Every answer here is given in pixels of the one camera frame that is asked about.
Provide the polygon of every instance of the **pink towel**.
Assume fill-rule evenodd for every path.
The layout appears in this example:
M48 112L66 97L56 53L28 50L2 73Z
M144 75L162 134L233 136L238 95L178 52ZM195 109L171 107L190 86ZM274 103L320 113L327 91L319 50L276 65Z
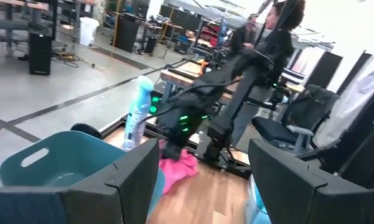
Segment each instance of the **pink towel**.
M163 149L165 145L165 140L159 141L159 147L161 149ZM186 149L181 150L181 156L178 161L172 159L159 160L159 167L162 169L166 180L163 194L166 194L178 180L198 174L197 164L197 158L189 154Z

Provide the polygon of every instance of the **green led light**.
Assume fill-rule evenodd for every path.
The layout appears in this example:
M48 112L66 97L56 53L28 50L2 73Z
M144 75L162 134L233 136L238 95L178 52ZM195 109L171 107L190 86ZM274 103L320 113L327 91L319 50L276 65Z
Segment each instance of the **green led light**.
M149 111L150 111L151 113L156 113L157 108L156 108L155 106L151 106L151 107L149 108Z

